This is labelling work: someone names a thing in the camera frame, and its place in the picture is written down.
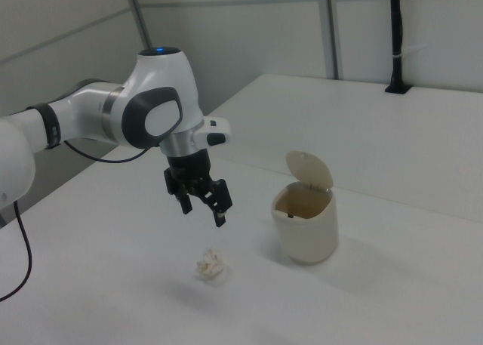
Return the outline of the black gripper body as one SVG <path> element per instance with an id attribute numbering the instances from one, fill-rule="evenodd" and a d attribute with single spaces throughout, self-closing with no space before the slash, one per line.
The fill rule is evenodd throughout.
<path id="1" fill-rule="evenodd" d="M 174 182 L 185 183 L 191 180 L 211 180 L 211 162 L 206 149 L 201 149 L 188 156 L 168 157 L 168 164 L 168 186 L 173 186 Z"/>

